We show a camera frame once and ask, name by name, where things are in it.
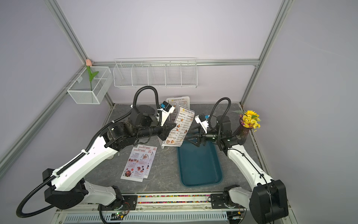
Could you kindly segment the red special menu sheet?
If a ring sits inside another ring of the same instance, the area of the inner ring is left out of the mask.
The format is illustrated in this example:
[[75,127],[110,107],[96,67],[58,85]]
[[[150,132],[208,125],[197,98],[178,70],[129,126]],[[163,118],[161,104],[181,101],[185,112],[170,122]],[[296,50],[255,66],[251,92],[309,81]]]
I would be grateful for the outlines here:
[[148,178],[158,148],[153,146],[138,145],[137,149],[144,150],[141,160],[146,161],[144,166],[144,178]]

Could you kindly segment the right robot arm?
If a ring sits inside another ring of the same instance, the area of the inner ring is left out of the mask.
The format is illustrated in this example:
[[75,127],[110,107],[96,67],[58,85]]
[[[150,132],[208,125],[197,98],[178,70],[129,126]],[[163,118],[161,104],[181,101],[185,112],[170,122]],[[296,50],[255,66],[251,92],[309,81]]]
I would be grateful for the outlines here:
[[281,180],[267,174],[244,147],[250,131],[261,127],[260,116],[252,110],[237,111],[239,126],[232,131],[227,116],[230,107],[230,98],[223,97],[209,115],[197,115],[197,126],[190,130],[185,140],[197,147],[207,142],[217,145],[243,173],[251,189],[245,190],[238,185],[227,187],[223,192],[227,207],[240,205],[250,211],[258,224],[273,224],[289,214],[286,187]]

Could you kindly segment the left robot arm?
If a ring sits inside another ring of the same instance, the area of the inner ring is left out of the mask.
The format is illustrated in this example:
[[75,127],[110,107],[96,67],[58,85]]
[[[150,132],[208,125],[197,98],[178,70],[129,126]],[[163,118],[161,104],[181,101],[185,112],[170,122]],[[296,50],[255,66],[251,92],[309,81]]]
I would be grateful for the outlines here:
[[[28,193],[16,209],[16,215],[27,218],[39,215],[54,207],[60,210],[72,208],[80,203],[98,204],[101,211],[121,209],[126,201],[117,186],[104,187],[85,181],[84,177],[107,158],[139,140],[158,136],[165,140],[176,124],[168,121],[174,106],[159,103],[158,92],[153,86],[144,86],[134,95],[131,110],[120,118],[104,125],[90,140],[88,146],[75,158],[58,169],[43,171],[43,182]],[[49,206],[24,213],[25,204],[40,189]]]

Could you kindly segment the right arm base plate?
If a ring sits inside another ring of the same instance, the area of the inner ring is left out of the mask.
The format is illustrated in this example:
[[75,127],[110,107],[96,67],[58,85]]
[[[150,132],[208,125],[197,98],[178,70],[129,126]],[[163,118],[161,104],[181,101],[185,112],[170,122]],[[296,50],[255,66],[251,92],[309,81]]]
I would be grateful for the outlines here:
[[238,209],[239,206],[237,204],[230,204],[227,198],[221,194],[211,194],[208,197],[208,201],[211,204],[212,209]]

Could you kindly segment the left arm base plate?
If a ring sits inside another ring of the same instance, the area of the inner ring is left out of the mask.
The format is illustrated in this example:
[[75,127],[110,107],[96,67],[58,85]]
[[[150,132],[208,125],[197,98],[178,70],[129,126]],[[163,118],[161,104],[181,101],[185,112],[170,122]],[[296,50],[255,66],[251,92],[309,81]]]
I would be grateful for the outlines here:
[[109,205],[99,205],[102,211],[133,211],[136,209],[138,195],[124,195],[122,199],[116,199]]

